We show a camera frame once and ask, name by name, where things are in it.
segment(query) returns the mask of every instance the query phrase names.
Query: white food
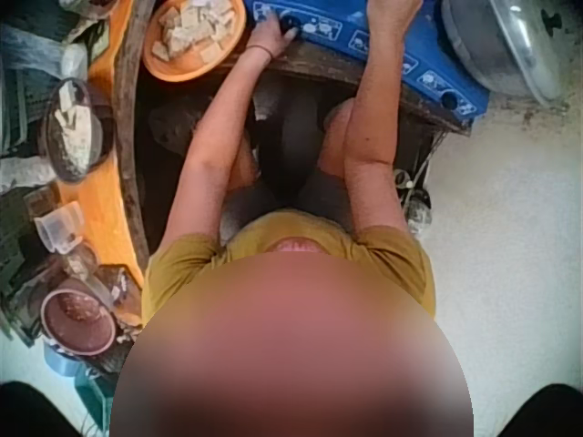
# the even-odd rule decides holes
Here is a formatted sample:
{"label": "white food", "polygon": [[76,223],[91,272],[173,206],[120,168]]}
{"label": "white food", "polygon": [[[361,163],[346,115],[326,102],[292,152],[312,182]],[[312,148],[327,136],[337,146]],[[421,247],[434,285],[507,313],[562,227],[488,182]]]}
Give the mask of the white food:
{"label": "white food", "polygon": [[212,43],[204,50],[200,50],[200,57],[202,58],[202,62],[205,64],[210,64],[211,62],[215,61],[221,54],[222,49],[217,43]]}
{"label": "white food", "polygon": [[180,19],[183,27],[196,27],[199,25],[199,9],[193,6],[181,9]]}
{"label": "white food", "polygon": [[75,104],[75,86],[70,80],[58,89],[59,105],[62,112],[67,112]]}
{"label": "white food", "polygon": [[211,35],[213,41],[219,43],[225,36],[229,34],[229,29],[222,25],[221,23],[217,23],[215,25],[215,33]]}
{"label": "white food", "polygon": [[81,105],[75,108],[75,124],[63,128],[63,144],[66,159],[71,166],[79,172],[85,172],[91,157],[91,109]]}
{"label": "white food", "polygon": [[201,22],[193,31],[192,38],[195,43],[202,41],[215,33],[212,25],[208,21]]}
{"label": "white food", "polygon": [[229,25],[229,23],[230,23],[231,21],[234,21],[234,18],[235,18],[235,11],[233,11],[233,10],[231,9],[231,10],[230,10],[229,12],[227,12],[226,14],[222,14],[222,15],[219,17],[219,21],[220,21],[220,23],[221,23],[222,25]]}
{"label": "white food", "polygon": [[68,127],[68,123],[65,120],[65,116],[63,116],[63,113],[61,112],[60,109],[57,109],[55,111],[55,118],[56,121],[58,121],[58,124],[61,126],[61,129],[65,129],[66,127]]}
{"label": "white food", "polygon": [[205,63],[212,62],[222,53],[220,41],[234,32],[236,18],[230,0],[187,0],[159,19],[162,37],[154,43],[152,54],[168,62],[193,44],[211,38],[213,45],[200,56]]}
{"label": "white food", "polygon": [[168,62],[170,60],[168,49],[159,41],[156,41],[152,46],[152,54],[163,61]]}
{"label": "white food", "polygon": [[168,51],[170,58],[186,52],[192,45],[193,35],[184,27],[175,27],[170,31]]}
{"label": "white food", "polygon": [[230,0],[211,0],[210,9],[216,14],[225,14],[233,8]]}
{"label": "white food", "polygon": [[180,18],[180,13],[176,7],[171,7],[166,11],[158,20],[162,27],[172,26],[174,27],[177,23],[177,18]]}

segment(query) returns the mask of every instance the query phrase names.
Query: cable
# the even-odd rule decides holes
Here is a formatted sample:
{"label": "cable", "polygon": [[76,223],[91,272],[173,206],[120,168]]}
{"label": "cable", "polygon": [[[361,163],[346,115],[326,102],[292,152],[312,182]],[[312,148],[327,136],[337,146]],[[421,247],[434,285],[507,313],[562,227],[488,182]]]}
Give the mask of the cable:
{"label": "cable", "polygon": [[425,168],[429,164],[429,160],[434,155],[437,148],[439,146],[441,146],[441,143],[444,142],[444,139],[446,136],[447,136],[447,132],[444,132],[444,131],[439,132],[439,135],[436,137],[434,144],[431,146],[429,153],[425,157],[425,160],[423,161],[423,163],[421,164],[421,166],[417,169],[417,172],[415,173],[415,176],[413,178],[413,187],[407,192],[407,195],[404,198],[403,211],[404,211],[404,214],[406,217],[407,217],[407,213],[409,212],[409,200],[411,199],[411,196],[413,195],[413,192],[415,191],[417,184],[419,183],[419,179],[421,178],[421,175],[423,175]]}

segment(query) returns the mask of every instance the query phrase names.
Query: metal pot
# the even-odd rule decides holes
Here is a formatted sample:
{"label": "metal pot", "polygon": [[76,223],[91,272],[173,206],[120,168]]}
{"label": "metal pot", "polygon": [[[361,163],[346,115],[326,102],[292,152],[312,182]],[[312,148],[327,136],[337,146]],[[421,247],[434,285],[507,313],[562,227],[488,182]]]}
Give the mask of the metal pot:
{"label": "metal pot", "polygon": [[552,38],[562,20],[541,0],[443,0],[442,15],[454,50],[483,86],[544,106],[560,97]]}

